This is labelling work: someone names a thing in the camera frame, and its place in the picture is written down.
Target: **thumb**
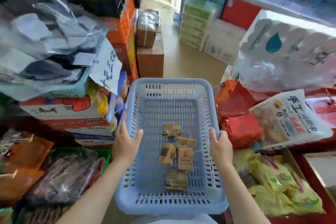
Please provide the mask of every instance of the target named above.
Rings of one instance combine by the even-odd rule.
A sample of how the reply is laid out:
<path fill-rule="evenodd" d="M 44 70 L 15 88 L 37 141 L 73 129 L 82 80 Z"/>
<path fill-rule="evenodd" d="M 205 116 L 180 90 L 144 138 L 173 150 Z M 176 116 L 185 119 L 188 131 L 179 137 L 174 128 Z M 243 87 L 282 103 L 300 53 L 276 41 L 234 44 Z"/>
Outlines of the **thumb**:
<path fill-rule="evenodd" d="M 144 131 L 142 129 L 139 129 L 138 133 L 136 134 L 136 137 L 135 137 L 134 141 L 137 144 L 140 144 L 143 135 L 144 135 Z"/>
<path fill-rule="evenodd" d="M 218 140 L 216 138 L 216 132 L 214 128 L 209 129 L 209 134 L 210 134 L 210 143 L 218 143 Z"/>

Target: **handwritten sign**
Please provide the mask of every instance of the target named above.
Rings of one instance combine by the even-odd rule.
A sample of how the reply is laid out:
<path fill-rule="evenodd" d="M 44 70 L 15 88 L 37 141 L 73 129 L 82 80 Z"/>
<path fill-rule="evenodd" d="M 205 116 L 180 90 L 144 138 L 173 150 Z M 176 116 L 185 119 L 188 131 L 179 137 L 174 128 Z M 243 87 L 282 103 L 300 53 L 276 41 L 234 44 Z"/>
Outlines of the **handwritten sign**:
<path fill-rule="evenodd" d="M 90 78 L 113 94 L 118 95 L 118 80 L 122 63 L 107 38 L 93 61 Z"/>

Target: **plastic-wrapped meat snack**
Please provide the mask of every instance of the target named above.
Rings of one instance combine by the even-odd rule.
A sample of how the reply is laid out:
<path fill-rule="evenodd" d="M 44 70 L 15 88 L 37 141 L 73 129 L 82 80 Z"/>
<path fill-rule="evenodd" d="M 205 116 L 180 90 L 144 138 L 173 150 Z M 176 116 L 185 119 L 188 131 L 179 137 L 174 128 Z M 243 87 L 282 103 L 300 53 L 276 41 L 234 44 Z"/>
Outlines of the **plastic-wrapped meat snack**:
<path fill-rule="evenodd" d="M 47 159 L 44 177 L 28 194 L 31 205 L 75 202 L 88 187 L 97 167 L 97 153 L 80 149 L 64 155 L 57 153 Z"/>

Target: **person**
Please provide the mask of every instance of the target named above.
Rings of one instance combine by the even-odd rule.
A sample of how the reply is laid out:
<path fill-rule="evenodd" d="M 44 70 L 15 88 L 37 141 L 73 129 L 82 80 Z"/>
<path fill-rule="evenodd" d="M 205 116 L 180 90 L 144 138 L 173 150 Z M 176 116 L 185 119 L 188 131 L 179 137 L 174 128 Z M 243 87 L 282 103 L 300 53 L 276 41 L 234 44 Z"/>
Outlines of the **person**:
<path fill-rule="evenodd" d="M 125 121 L 122 122 L 113 144 L 112 163 L 102 177 L 57 221 L 57 224 L 100 224 L 102 222 L 120 180 L 137 155 L 143 133 L 140 129 L 135 139 L 131 141 Z M 209 133 L 210 153 L 222 177 L 234 224 L 270 224 L 233 166 L 233 149 L 227 133 L 221 131 L 219 140 L 213 128 Z M 145 219 L 147 222 L 138 223 L 215 223 L 208 215 L 191 220 L 172 219 L 171 216 Z"/>

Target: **floor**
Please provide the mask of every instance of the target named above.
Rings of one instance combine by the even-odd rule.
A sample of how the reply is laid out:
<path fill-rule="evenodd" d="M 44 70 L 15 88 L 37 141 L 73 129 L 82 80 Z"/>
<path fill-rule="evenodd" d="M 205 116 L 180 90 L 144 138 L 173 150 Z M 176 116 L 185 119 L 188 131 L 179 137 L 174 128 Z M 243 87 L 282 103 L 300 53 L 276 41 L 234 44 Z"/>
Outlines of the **floor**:
<path fill-rule="evenodd" d="M 171 6 L 155 0 L 143 0 L 141 8 L 160 11 L 165 48 L 165 78 L 202 78 L 213 87 L 219 85 L 226 64 L 179 42 L 179 30 L 172 25 L 175 10 Z M 112 199 L 102 224 L 128 224 L 136 218 L 138 216 L 120 212 Z"/>

